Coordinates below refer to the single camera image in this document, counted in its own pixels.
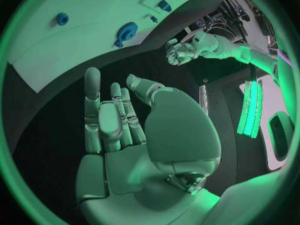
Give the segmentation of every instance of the green led strip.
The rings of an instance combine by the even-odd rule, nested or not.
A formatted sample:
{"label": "green led strip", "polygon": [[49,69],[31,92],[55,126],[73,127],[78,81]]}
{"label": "green led strip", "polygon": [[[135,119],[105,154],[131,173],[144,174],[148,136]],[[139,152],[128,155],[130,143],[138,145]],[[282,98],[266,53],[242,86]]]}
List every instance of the green led strip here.
{"label": "green led strip", "polygon": [[257,106],[256,106],[256,114],[255,121],[251,133],[251,138],[255,139],[258,136],[261,118],[262,118],[262,110],[263,110],[263,81],[258,81],[258,92],[257,92]]}
{"label": "green led strip", "polygon": [[243,131],[243,134],[249,137],[251,136],[255,117],[256,117],[257,100],[258,100],[258,83],[256,81],[251,81],[250,106],[247,113],[246,125]]}
{"label": "green led strip", "polygon": [[248,115],[248,109],[249,109],[249,105],[250,105],[250,90],[251,90],[251,82],[246,81],[245,82],[244,100],[243,100],[241,115],[240,115],[240,119],[239,119],[239,124],[238,124],[237,131],[236,131],[238,134],[244,133],[247,115]]}

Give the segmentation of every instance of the light bar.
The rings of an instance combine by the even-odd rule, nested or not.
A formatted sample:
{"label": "light bar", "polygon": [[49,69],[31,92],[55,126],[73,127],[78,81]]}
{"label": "light bar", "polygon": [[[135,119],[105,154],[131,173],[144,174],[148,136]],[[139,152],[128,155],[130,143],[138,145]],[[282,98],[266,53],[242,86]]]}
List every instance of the light bar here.
{"label": "light bar", "polygon": [[263,108],[262,81],[246,81],[245,95],[237,133],[255,139],[258,135]]}

